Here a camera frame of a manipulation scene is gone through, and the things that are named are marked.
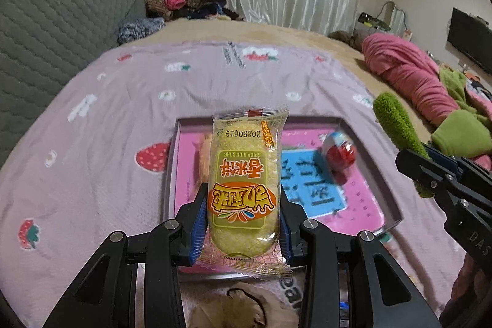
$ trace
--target green plush toy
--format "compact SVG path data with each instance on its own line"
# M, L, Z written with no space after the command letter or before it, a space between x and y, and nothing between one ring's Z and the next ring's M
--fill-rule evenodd
M399 100L390 92L383 92L374 101L372 109L381 127L398 148L410 149L419 155L430 159L422 142L415 132L407 111ZM414 182L415 189L422 198L432 198L434 194L427 188Z

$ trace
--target gray quilted cover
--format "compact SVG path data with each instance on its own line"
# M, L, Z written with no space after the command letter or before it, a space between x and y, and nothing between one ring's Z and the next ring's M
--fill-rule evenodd
M0 167L57 93L118 46L144 0L0 0Z

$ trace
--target orange logo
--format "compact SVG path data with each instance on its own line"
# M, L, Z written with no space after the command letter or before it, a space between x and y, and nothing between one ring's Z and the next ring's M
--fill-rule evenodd
M273 149L275 147L274 137L266 121L261 122L261 130L263 131L263 142L265 142L265 146Z
M240 214L240 220L247 222L270 214L275 206L275 195L263 184L216 183L208 193L208 209L219 218Z

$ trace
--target television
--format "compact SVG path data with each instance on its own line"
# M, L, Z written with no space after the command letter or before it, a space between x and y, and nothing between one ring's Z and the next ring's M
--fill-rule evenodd
M492 31L483 21L453 8L448 42L492 74Z

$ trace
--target bed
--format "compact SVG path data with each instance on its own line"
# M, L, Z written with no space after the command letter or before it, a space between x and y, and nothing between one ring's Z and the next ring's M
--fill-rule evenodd
M245 58L251 48L269 49L274 60ZM136 161L139 152L168 143L176 118L265 99L287 103L292 114L341 115L367 138L404 215L392 231L398 261L421 284L432 309L444 307L464 252L444 232L445 216L435 202L418 198L412 182L396 171L397 151L371 110L373 96L393 91L367 71L361 53L294 29L178 20L78 69L0 171L0 288L26 326L42 326L109 232L135 235L161 222L164 166L144 168ZM427 141L428 127L404 105ZM143 274L140 268L137 326ZM184 283L185 314L228 285ZM282 282L259 285L285 292ZM302 291L302 282L296 285Z

